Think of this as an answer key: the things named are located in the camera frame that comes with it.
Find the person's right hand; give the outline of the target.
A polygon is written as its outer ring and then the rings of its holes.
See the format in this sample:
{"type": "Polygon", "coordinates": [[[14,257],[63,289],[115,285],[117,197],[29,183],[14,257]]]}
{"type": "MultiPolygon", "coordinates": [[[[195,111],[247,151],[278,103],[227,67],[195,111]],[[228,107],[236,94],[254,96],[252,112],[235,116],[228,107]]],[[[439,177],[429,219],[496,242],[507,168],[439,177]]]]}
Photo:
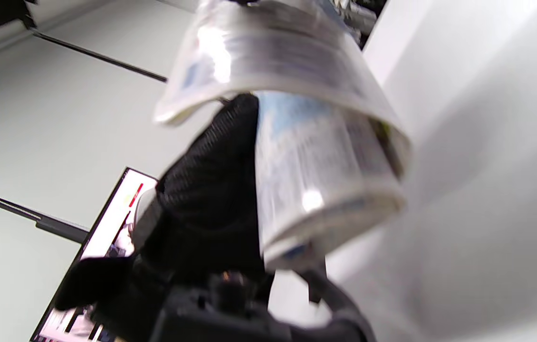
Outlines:
{"type": "Polygon", "coordinates": [[[172,285],[205,286],[238,271],[267,304],[274,275],[259,251],[255,140],[259,99],[242,93],[216,113],[158,180],[125,257],[84,258],[66,274],[54,308],[93,306],[107,327],[147,333],[172,285]]]}

